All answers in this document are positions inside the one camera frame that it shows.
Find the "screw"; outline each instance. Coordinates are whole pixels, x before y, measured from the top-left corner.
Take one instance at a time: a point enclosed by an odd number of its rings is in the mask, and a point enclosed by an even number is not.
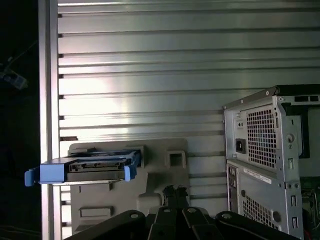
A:
[[[286,136],[286,140],[288,141],[288,143],[293,143],[295,140],[295,136],[290,133]]]
[[[139,217],[139,215],[136,213],[130,215],[130,218],[132,219],[136,219],[137,217]]]
[[[229,213],[224,213],[224,214],[222,214],[222,217],[223,217],[224,219],[230,219],[230,218],[231,218],[231,215],[230,215]]]
[[[188,211],[189,213],[193,214],[193,213],[195,213],[197,210],[194,209],[194,208],[188,208],[187,211]]]

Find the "label sticker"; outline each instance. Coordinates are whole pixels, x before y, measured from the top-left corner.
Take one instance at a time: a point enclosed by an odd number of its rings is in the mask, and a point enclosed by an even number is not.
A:
[[[265,176],[262,176],[262,175],[260,175],[260,174],[258,174],[258,173],[256,173],[256,172],[254,172],[254,171],[251,171],[251,170],[246,169],[246,168],[244,168],[243,171],[244,171],[246,174],[249,174],[250,176],[252,176],[252,177],[254,177],[254,178],[256,178],[256,179],[259,179],[259,180],[261,180],[261,181],[264,181],[264,182],[267,183],[267,184],[271,184],[271,183],[272,183],[271,179],[269,179],[269,178],[267,178],[267,177],[265,177]]]

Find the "metal frame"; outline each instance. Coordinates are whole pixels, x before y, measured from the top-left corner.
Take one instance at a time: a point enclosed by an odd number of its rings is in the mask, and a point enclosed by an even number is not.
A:
[[[59,157],[58,2],[38,1],[41,162]],[[41,186],[42,239],[60,240],[60,187]]]
[[[250,197],[270,211],[270,224],[276,229],[297,238],[303,238],[302,197],[299,181],[284,184],[275,178],[274,173],[261,171],[258,167],[236,160],[228,160],[227,169],[229,167],[236,168],[237,210],[240,215],[244,215],[243,201],[246,197]]]
[[[283,182],[295,182],[300,180],[299,156],[303,151],[301,120],[298,115],[288,115],[283,104],[289,104],[291,106],[318,107],[319,102],[295,102],[294,94],[300,96],[318,96],[320,94],[320,89],[319,85],[316,84],[305,85],[305,87],[302,88],[301,93],[298,94],[292,86],[272,87],[232,102],[224,107],[226,159],[237,159],[268,171],[275,172],[277,179]],[[273,169],[249,161],[248,154],[236,152],[235,146],[235,139],[239,138],[235,122],[240,120],[246,122],[246,115],[248,111],[250,112],[263,108],[271,108],[275,119],[274,129],[277,149],[275,151],[276,167]],[[247,136],[244,136],[243,139],[248,142]]]

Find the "rectangular cutout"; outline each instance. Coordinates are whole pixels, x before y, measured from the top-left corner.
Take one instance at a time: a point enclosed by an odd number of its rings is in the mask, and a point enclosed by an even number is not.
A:
[[[319,96],[310,96],[310,102],[319,102]]]
[[[291,196],[291,207],[297,206],[297,198],[295,195]]]
[[[295,96],[294,101],[299,103],[299,102],[308,102],[309,98],[308,96]]]
[[[296,216],[292,218],[292,227],[293,227],[294,229],[297,229],[297,228],[299,227],[299,225],[298,225],[298,218],[297,218]]]
[[[181,153],[170,154],[170,166],[177,167],[183,165],[183,157]]]
[[[294,159],[293,158],[289,158],[288,159],[288,168],[290,170],[293,170],[295,168],[295,165],[294,165]]]

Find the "horizontal slot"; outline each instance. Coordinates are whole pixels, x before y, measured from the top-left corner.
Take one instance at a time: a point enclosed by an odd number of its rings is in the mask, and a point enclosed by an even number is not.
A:
[[[309,98],[308,98],[308,96],[295,96],[294,101],[295,102],[308,102]]]
[[[319,96],[310,96],[310,102],[319,102]]]

